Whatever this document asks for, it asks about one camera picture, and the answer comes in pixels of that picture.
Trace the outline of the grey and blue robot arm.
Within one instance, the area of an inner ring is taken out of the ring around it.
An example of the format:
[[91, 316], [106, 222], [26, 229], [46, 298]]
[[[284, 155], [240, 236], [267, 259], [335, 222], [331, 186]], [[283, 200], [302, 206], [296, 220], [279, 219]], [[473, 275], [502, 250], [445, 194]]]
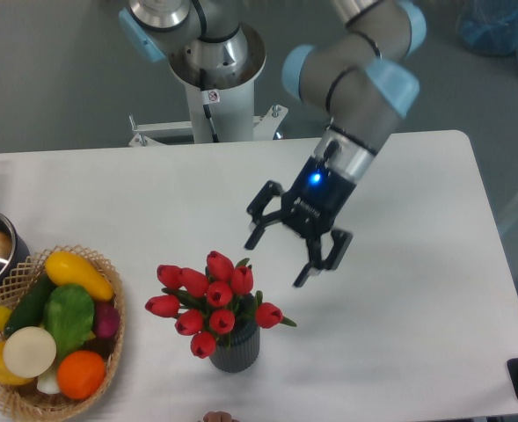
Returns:
[[[302, 238], [308, 260], [297, 276], [337, 269], [352, 234], [334, 225], [340, 210], [417, 98], [417, 78], [401, 61], [426, 37], [421, 10], [409, 1], [337, 1], [347, 34], [328, 48], [295, 47], [281, 71], [286, 91], [323, 109], [330, 124], [289, 189], [269, 181], [247, 211], [253, 249], [280, 223]], [[254, 82], [266, 51], [235, 1], [130, 1], [123, 32], [150, 62], [170, 64], [185, 86], [198, 143], [250, 141]]]

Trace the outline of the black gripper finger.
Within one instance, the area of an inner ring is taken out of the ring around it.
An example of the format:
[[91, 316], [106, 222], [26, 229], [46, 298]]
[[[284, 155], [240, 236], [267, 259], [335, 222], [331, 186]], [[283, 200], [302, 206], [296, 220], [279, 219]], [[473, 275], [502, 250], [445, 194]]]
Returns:
[[308, 261], [296, 277], [293, 287], [303, 287], [309, 277], [318, 275], [323, 271], [335, 271], [343, 259], [354, 234], [342, 229], [332, 229], [330, 232], [332, 248], [324, 257], [322, 253], [322, 240], [320, 236], [314, 236], [305, 240]]
[[[280, 208], [266, 214], [266, 207], [274, 198], [281, 199]], [[263, 185], [246, 209], [252, 223], [251, 234], [244, 244], [246, 250], [253, 250], [257, 246], [267, 227], [285, 222], [294, 213], [294, 206], [289, 199], [288, 192], [283, 190], [280, 183], [268, 180]]]

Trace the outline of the person's fingertips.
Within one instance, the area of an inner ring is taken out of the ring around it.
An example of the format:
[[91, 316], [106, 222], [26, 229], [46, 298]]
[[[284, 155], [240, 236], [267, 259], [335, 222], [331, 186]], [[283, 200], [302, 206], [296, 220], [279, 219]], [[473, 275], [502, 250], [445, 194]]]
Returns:
[[209, 411], [202, 419], [203, 422], [236, 422], [233, 416], [226, 411]]

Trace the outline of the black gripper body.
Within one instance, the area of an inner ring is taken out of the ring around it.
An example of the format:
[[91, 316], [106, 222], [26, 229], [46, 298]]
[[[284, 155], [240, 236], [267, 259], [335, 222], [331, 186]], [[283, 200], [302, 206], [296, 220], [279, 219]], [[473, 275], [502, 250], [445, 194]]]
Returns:
[[281, 222], [301, 238], [329, 232], [356, 184], [311, 156], [281, 197]]

